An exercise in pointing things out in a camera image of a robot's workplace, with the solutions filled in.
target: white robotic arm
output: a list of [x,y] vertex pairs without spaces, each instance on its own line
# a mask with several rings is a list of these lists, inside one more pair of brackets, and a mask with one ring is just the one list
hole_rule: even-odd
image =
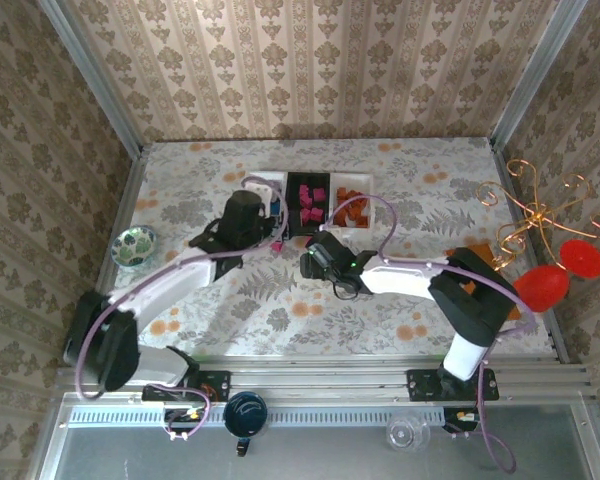
[[[275,224],[267,208],[271,198],[271,189],[259,185],[234,192],[222,218],[214,220],[202,234],[191,240],[190,248],[169,264],[109,296],[97,292],[83,295],[65,343],[65,361],[76,364],[86,332],[95,318],[109,305],[127,296],[89,345],[85,372],[102,391],[114,391],[126,384],[177,386],[186,383],[188,377],[197,374],[193,359],[172,347],[139,346],[138,334],[152,319],[192,290],[205,287],[232,268],[241,266],[239,256],[217,260],[204,257],[210,253],[243,251],[268,238]],[[458,253],[448,258],[413,260],[409,265],[397,265],[373,251],[356,256],[326,231],[315,234],[307,249],[301,258],[302,275],[330,280],[338,298],[345,299],[342,292],[348,295],[391,292],[435,301],[457,332],[443,367],[461,381],[472,377],[513,308],[513,302],[489,288],[476,286],[473,294],[467,293],[461,285],[466,279],[440,268],[440,265],[454,262],[490,277],[515,293],[513,287],[468,249],[458,249]],[[198,260],[188,262],[194,257]],[[146,284],[141,293],[129,296],[129,292],[140,284]]]
[[473,376],[514,306],[481,284],[469,293],[462,285],[468,283],[466,278],[446,272],[443,267],[451,262],[515,294],[508,282],[466,248],[457,249],[451,257],[398,263],[371,251],[356,256],[326,231],[314,235],[307,248],[300,264],[302,275],[330,280],[340,298],[339,289],[355,296],[400,293],[435,301],[456,330],[444,370],[463,382]]

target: red balloon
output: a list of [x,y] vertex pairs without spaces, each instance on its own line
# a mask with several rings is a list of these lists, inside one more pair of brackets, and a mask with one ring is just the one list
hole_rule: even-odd
[[595,278],[600,276],[600,250],[580,239],[573,239],[560,248],[562,264],[579,277]]
[[544,312],[564,298],[569,274],[557,265],[540,265],[513,284],[520,299],[534,312]]

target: cable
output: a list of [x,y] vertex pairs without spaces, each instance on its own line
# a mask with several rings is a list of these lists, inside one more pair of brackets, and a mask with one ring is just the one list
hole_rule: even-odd
[[237,250],[235,252],[209,253],[209,254],[205,254],[205,255],[198,255],[197,257],[191,257],[191,258],[188,258],[188,259],[180,261],[180,262],[176,262],[173,265],[165,268],[164,270],[161,270],[161,271],[156,272],[153,275],[149,276],[143,282],[141,282],[138,286],[131,289],[125,295],[123,295],[118,300],[116,300],[111,305],[109,305],[107,308],[105,308],[103,310],[103,312],[100,315],[98,315],[98,318],[96,318],[95,322],[93,322],[93,325],[91,325],[91,328],[85,335],[84,340],[82,342],[82,347],[80,348],[80,353],[78,354],[78,360],[76,361],[74,384],[76,387],[76,392],[81,399],[95,400],[101,396],[101,394],[100,395],[99,394],[87,395],[84,392],[84,390],[82,388],[82,379],[84,376],[84,364],[87,359],[87,352],[89,351],[91,342],[93,341],[93,338],[95,337],[96,333],[100,329],[101,325],[105,322],[105,320],[109,317],[109,315],[111,315],[123,302],[125,302],[129,299],[135,298],[136,295],[141,293],[146,287],[151,285],[156,280],[164,277],[165,275],[170,275],[173,271],[181,269],[187,265],[190,265],[190,264],[196,263],[196,262],[207,261],[207,260],[217,260],[219,258],[239,257],[242,255],[256,252],[258,250],[268,248],[273,243],[278,242],[282,238],[282,235],[283,235],[285,229],[287,228],[287,224],[289,221],[289,210],[287,208],[287,202],[285,201],[284,197],[281,194],[279,194],[279,192],[276,190],[277,186],[275,186],[273,184],[273,182],[269,182],[269,181],[265,180],[264,178],[260,178],[260,177],[256,177],[256,176],[249,176],[249,177],[244,178],[242,180],[242,182],[240,183],[240,185],[244,187],[244,185],[247,182],[255,182],[255,183],[259,183],[261,185],[267,185],[269,188],[271,188],[273,190],[274,198],[278,197],[280,199],[280,206],[282,208],[282,214],[283,214],[282,215],[282,224],[280,225],[280,228],[276,232],[273,239],[269,242],[263,243],[256,247],[247,248],[244,250]]
[[202,385],[200,385],[200,388],[204,390],[204,393],[209,397],[209,400],[213,400],[214,398],[216,400],[218,399],[218,392],[216,392],[216,389],[212,386],[203,383]]
[[[502,447],[502,449],[505,452],[507,452],[507,454],[509,455],[509,458],[511,458],[511,464],[512,464],[512,466],[509,467],[508,469],[501,465],[498,465],[498,467],[509,474],[514,473],[516,471],[516,469],[517,469],[516,458],[513,455],[513,451],[511,450],[511,447],[509,445],[507,445],[507,443],[504,440],[502,440],[500,437],[498,437],[497,435],[494,435],[493,433],[488,433],[484,429],[482,429],[482,431],[480,431],[480,432],[467,432],[467,431],[461,430],[460,428],[456,427],[453,424],[448,424],[448,426],[453,428],[457,432],[455,434],[452,433],[451,435],[458,435],[458,436],[462,435],[462,436],[467,436],[467,437],[469,435],[474,435],[474,436],[480,435],[485,439],[485,444],[487,444],[487,445],[489,445],[490,440],[495,441]],[[444,433],[442,433],[442,432],[431,432],[431,433],[435,433],[436,435],[445,435],[445,434],[449,435],[449,432],[447,432],[447,431],[445,431]]]
[[331,216],[327,219],[327,221],[324,223],[324,225],[320,226],[320,229],[326,229],[330,226],[331,222],[333,221],[336,213],[338,213],[342,208],[344,208],[346,205],[348,205],[351,202],[354,202],[356,200],[359,200],[361,198],[369,198],[369,199],[375,199],[378,200],[379,202],[381,202],[382,204],[384,204],[389,211],[391,212],[391,216],[393,217],[393,223],[391,225],[391,229],[389,230],[389,233],[387,234],[387,236],[385,237],[385,239],[382,241],[382,243],[380,244],[380,246],[378,247],[378,257],[385,262],[387,265],[402,265],[405,266],[407,268],[413,268],[416,270],[421,270],[423,267],[426,267],[428,269],[433,269],[433,268],[440,268],[443,270],[446,270],[448,272],[451,273],[455,273],[457,275],[462,275],[466,278],[470,278],[471,280],[474,280],[476,282],[480,282],[483,285],[486,285],[488,287],[493,288],[494,290],[496,290],[498,293],[501,293],[502,295],[504,295],[505,297],[507,297],[509,300],[511,300],[512,302],[514,302],[516,305],[518,305],[523,311],[524,313],[527,314],[527,317],[529,318],[528,322],[524,325],[518,326],[518,327],[514,327],[514,328],[510,328],[508,330],[502,331],[498,334],[498,338],[501,338],[503,336],[507,336],[507,335],[511,335],[514,333],[518,333],[521,331],[529,331],[532,330],[536,327],[536,318],[535,318],[535,314],[533,313],[533,311],[527,306],[526,303],[524,303],[520,298],[518,298],[517,295],[514,295],[512,292],[510,292],[509,290],[507,290],[505,287],[503,287],[502,285],[494,282],[493,280],[483,277],[482,275],[479,275],[477,273],[474,272],[470,272],[468,270],[465,270],[463,268],[459,268],[459,267],[453,267],[451,265],[447,265],[446,263],[440,263],[440,262],[414,262],[412,260],[397,260],[397,259],[393,259],[393,258],[387,258],[384,256],[384,248],[385,246],[389,243],[389,240],[391,240],[391,237],[393,236],[393,234],[396,231],[396,228],[398,226],[398,216],[396,214],[395,209],[393,208],[393,206],[386,201],[384,198],[379,197],[377,195],[366,195],[366,194],[362,194],[362,195],[357,195],[353,198],[350,198],[349,200],[344,201],[343,203],[341,203],[338,208],[336,208],[333,213],[331,214]]
[[[353,197],[353,198],[343,202],[342,204],[340,204],[338,206],[338,208],[336,208],[334,210],[333,214],[327,219],[325,224],[320,226],[320,229],[323,230],[324,228],[327,228],[330,225],[330,222],[333,221],[335,214],[338,213],[338,211],[340,211],[344,206],[346,206],[349,203],[354,202],[358,199],[361,199],[361,198],[376,199],[376,200],[380,201],[389,209],[389,211],[391,212],[391,215],[393,217],[393,224],[391,225],[391,230],[389,231],[389,234],[385,237],[385,239],[382,241],[382,243],[378,247],[378,257],[380,257],[380,259],[383,262],[385,262],[387,265],[394,265],[394,266],[401,265],[406,268],[413,268],[413,269],[417,269],[417,270],[421,270],[423,268],[423,266],[428,269],[439,268],[439,269],[446,270],[451,273],[455,273],[457,275],[462,275],[462,276],[469,278],[475,282],[482,283],[483,285],[491,287],[492,289],[496,290],[498,293],[501,293],[502,295],[507,297],[509,300],[514,302],[516,305],[518,305],[518,307],[520,307],[522,309],[522,311],[524,311],[524,313],[527,315],[529,320],[524,325],[510,328],[508,330],[499,332],[496,336],[496,340],[498,340],[504,336],[512,335],[514,333],[518,333],[518,332],[522,332],[522,331],[529,331],[536,327],[535,314],[527,306],[527,304],[524,303],[517,295],[514,295],[508,289],[506,289],[502,285],[494,282],[493,280],[491,280],[489,278],[483,277],[482,275],[479,275],[474,272],[470,272],[463,268],[447,265],[446,263],[439,263],[439,262],[423,263],[423,262],[414,262],[414,261],[409,261],[409,260],[395,260],[395,259],[389,259],[389,258],[385,257],[384,256],[384,248],[389,243],[389,240],[391,239],[391,237],[393,236],[393,234],[396,231],[396,228],[398,225],[398,216],[396,215],[396,211],[393,208],[393,206],[381,197],[378,197],[376,195],[357,195],[356,197]],[[496,437],[495,435],[492,435],[487,432],[487,423],[486,423],[486,415],[485,415],[485,405],[484,405],[482,382],[483,382],[483,378],[484,378],[484,363],[486,362],[485,359],[491,353],[492,348],[493,348],[493,346],[487,351],[483,360],[480,362],[480,364],[478,366],[478,393],[477,393],[478,414],[480,415],[480,420],[481,420],[481,425],[482,425],[482,427],[481,427],[482,436],[484,438],[485,445],[487,447],[487,451],[489,452],[489,456],[494,461],[494,463],[498,466],[498,468],[500,468],[503,472],[511,474],[511,473],[514,473],[517,468],[516,459],[515,459],[515,456],[513,455],[513,452],[511,451],[509,446],[503,440],[501,440],[500,438]],[[491,439],[498,442],[509,453],[509,455],[511,457],[511,467],[505,467],[503,465],[503,463],[500,461],[500,459],[498,459],[495,456],[495,454],[493,452],[493,448],[491,446]]]
[[[195,395],[198,395],[200,398],[202,398],[204,400],[205,408],[204,408],[204,413],[202,414],[202,419],[191,430],[181,434],[181,438],[183,438],[184,440],[186,440],[188,437],[191,437],[192,435],[194,435],[207,422],[207,419],[209,418],[209,414],[211,412],[211,401],[209,400],[209,397],[204,392],[202,392],[198,389],[189,388],[189,387],[167,387],[167,386],[159,385],[159,384],[155,384],[155,383],[150,383],[148,385],[150,387],[157,388],[158,390],[163,390],[165,392],[193,393]],[[177,417],[170,418],[169,423],[167,424],[167,427],[165,428],[165,431],[171,436],[172,439],[176,438],[175,432],[171,429],[171,425],[176,420],[176,418]]]
[[389,240],[391,239],[391,237],[393,236],[393,234],[396,231],[396,228],[398,227],[398,215],[396,214],[396,210],[395,210],[395,208],[393,208],[393,205],[391,205],[389,202],[387,202],[382,197],[379,197],[377,195],[362,194],[362,195],[356,195],[355,197],[352,197],[349,200],[345,200],[340,205],[338,205],[338,207],[333,211],[331,216],[329,218],[327,218],[327,220],[324,222],[324,224],[320,225],[320,230],[327,229],[331,225],[331,222],[333,222],[333,219],[335,218],[336,213],[338,213],[344,207],[349,205],[351,202],[355,202],[356,200],[361,200],[363,198],[368,198],[368,199],[373,198],[375,200],[378,200],[380,203],[384,204],[385,207],[387,207],[389,212],[391,212],[391,216],[393,217],[393,223],[391,224],[391,230],[389,230],[389,234],[382,241],[382,243],[380,244],[380,247],[378,247],[378,255],[380,256],[381,259],[384,260],[384,257],[382,257],[381,254],[382,254],[382,251],[384,250],[384,247],[387,245],[387,243],[389,243]]
[[356,291],[352,296],[350,297],[343,297],[338,293],[338,288],[336,287],[336,284],[333,283],[333,295],[338,299],[338,300],[343,300],[343,301],[347,301],[347,300],[355,300],[356,298],[358,298],[358,292]]
[[[501,440],[500,438],[496,437],[493,434],[487,433],[487,414],[486,414],[485,408],[484,408],[484,394],[483,394],[483,385],[482,385],[483,380],[484,380],[484,360],[482,362],[480,362],[480,365],[478,366],[478,415],[480,417],[480,430],[482,431],[482,438],[484,438],[484,444],[487,447],[487,452],[489,452],[489,456],[491,457],[491,460],[493,460],[493,462],[496,465],[498,465],[498,468],[500,470],[511,475],[512,473],[515,473],[515,471],[517,469],[516,457],[513,454],[513,451],[511,450],[509,445],[507,445],[504,442],[504,440]],[[493,452],[493,448],[491,446],[491,439],[498,442],[507,451],[507,453],[509,454],[509,457],[511,458],[511,466],[510,467],[506,467],[502,463],[502,461],[496,456],[496,454]]]

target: metal frame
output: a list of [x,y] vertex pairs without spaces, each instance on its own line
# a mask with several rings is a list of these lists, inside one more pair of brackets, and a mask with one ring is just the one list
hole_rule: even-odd
[[600,407],[581,402],[572,405],[571,411],[591,474],[600,478]]
[[491,134],[492,144],[497,150],[504,149],[509,142],[587,3],[587,0],[558,2],[549,25]]
[[133,210],[138,200],[138,192],[142,185],[142,179],[144,178],[144,171],[147,167],[149,155],[151,154],[151,148],[145,148],[142,152],[142,156],[138,161],[131,164],[129,171],[129,177],[124,187],[122,199],[118,205],[118,213],[116,219],[111,227],[111,236],[109,237],[109,244],[100,267],[100,273],[98,274],[98,280],[96,281],[96,290],[101,293],[108,293],[113,289],[116,275],[118,273],[118,266],[111,258],[111,245],[115,238],[120,232],[127,229],[131,224],[131,218],[133,217]]
[[[504,154],[502,151],[493,148],[493,159],[496,164],[496,169],[498,170],[498,175],[500,176],[500,183],[507,189],[509,192],[514,192],[513,181],[511,180],[511,176],[507,173],[507,166],[504,159]],[[514,222],[519,222],[523,220],[522,212],[510,199],[507,198],[507,204],[509,205],[509,212],[511,212],[511,217]],[[524,233],[525,242],[527,245],[531,245],[531,240],[529,239],[529,234],[527,232]],[[526,248],[524,251],[525,259],[527,263],[531,266],[531,268],[535,268],[538,266],[538,259],[536,257],[533,248]],[[564,338],[562,338],[562,332],[560,331],[560,326],[558,325],[558,320],[556,319],[556,315],[553,309],[542,314],[542,320],[547,328],[547,331],[551,333],[551,338],[553,339],[553,345],[556,349],[556,354],[558,355],[558,359],[562,363],[569,363],[569,353],[567,352],[567,346],[564,343]]]
[[107,115],[111,126],[133,161],[140,158],[142,134],[136,130],[120,104],[109,78],[100,68],[80,28],[62,0],[40,0],[42,10],[60,36],[98,104]]
[[[272,407],[267,405],[268,427],[385,427],[392,415],[404,412],[402,407]],[[409,407],[431,427],[446,423],[443,407]],[[224,428],[224,404],[211,407],[205,428]],[[102,407],[74,405],[66,428],[134,428],[164,427],[164,408],[141,405]]]
[[[411,402],[406,386],[406,370],[436,368],[437,357],[409,357],[397,355],[338,356],[287,356],[287,357],[209,357],[203,370],[229,370],[232,372],[232,393],[256,391],[267,399],[273,408],[294,408],[310,411],[315,408],[422,408],[445,406],[448,402]],[[520,405],[572,405],[574,417],[579,422],[586,460],[594,479],[600,479],[600,431],[591,420],[595,412],[595,388],[589,382],[586,367],[561,365],[554,359],[536,356],[494,356],[489,367],[496,372],[500,400],[488,402],[498,406]],[[86,402],[77,398],[73,387],[74,370],[60,369],[56,395],[38,447],[34,454],[32,478],[54,478],[74,407]],[[463,406],[463,403],[452,403]],[[141,388],[127,387],[105,394],[90,406],[111,409],[117,407],[137,412],[156,405],[141,402]],[[587,420],[576,415],[589,415]]]

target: gray floor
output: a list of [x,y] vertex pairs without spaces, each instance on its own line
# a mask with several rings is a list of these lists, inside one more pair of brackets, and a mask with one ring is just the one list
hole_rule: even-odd
[[[570,410],[490,408],[491,431],[513,448],[514,479],[584,480]],[[245,458],[235,439],[209,427],[188,442],[153,429],[73,429],[56,478],[62,480],[502,479],[481,438],[434,436],[420,454],[390,449],[383,428],[271,428]]]

